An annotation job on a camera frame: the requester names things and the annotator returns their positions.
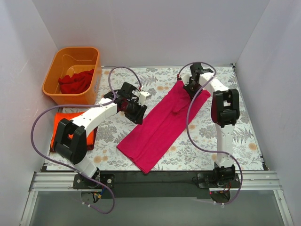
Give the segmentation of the magenta t shirt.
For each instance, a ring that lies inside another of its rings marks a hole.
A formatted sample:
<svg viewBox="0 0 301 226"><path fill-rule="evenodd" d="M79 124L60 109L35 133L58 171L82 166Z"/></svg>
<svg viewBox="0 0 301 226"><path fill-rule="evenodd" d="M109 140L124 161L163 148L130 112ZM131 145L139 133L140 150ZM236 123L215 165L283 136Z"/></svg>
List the magenta t shirt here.
<svg viewBox="0 0 301 226"><path fill-rule="evenodd" d="M147 174L186 129L191 99L177 81L167 95L118 145L129 160Z"/></svg>

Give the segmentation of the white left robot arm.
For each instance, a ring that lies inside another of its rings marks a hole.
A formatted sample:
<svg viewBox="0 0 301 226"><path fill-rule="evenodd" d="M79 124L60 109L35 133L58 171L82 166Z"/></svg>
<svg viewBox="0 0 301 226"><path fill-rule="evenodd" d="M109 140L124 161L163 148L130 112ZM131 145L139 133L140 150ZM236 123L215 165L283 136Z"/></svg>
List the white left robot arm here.
<svg viewBox="0 0 301 226"><path fill-rule="evenodd" d="M150 98L149 92L140 91L124 82L120 89L105 94L96 107L70 120L60 120L52 149L67 159L77 172L85 175L84 183L89 188L96 188L100 183L100 171L87 157L87 137L103 121L118 112L123 112L131 122L141 125L147 110L144 103Z"/></svg>

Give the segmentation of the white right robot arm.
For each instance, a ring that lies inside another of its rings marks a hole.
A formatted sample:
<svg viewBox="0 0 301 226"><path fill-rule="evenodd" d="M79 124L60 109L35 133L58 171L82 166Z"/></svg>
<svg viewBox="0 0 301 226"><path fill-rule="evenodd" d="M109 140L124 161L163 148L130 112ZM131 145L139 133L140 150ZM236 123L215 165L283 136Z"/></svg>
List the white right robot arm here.
<svg viewBox="0 0 301 226"><path fill-rule="evenodd" d="M238 161L233 156L233 131L240 117L239 92L229 89L217 78L217 70L205 62L192 62L184 67L190 67L190 75L177 74L177 79L183 82L183 88L188 93L191 103L186 116L186 126L189 126L189 117L194 102L205 90L212 97L211 119L215 124L217 133L217 150L210 151L199 147L192 140L187 131L190 142L205 153L215 153L214 169L211 176L204 180L218 187L229 185L235 179L236 169L234 163Z"/></svg>

